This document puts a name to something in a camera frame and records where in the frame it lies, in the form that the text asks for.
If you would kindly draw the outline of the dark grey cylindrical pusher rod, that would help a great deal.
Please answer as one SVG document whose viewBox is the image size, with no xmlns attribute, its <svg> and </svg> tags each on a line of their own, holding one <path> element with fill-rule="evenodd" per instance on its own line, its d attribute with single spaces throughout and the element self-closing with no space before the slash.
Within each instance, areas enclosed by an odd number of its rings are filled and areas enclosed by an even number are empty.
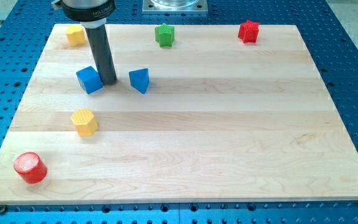
<svg viewBox="0 0 358 224">
<path fill-rule="evenodd" d="M 102 84 L 115 84 L 117 76 L 105 25 L 85 31 Z"/>
</svg>

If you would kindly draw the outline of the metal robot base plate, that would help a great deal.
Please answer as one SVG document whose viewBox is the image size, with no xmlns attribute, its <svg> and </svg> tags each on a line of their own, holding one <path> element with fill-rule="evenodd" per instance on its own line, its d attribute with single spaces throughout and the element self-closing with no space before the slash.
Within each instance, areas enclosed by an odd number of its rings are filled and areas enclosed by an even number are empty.
<svg viewBox="0 0 358 224">
<path fill-rule="evenodd" d="M 207 13 L 207 0 L 143 0 L 144 14 L 158 13 Z"/>
</svg>

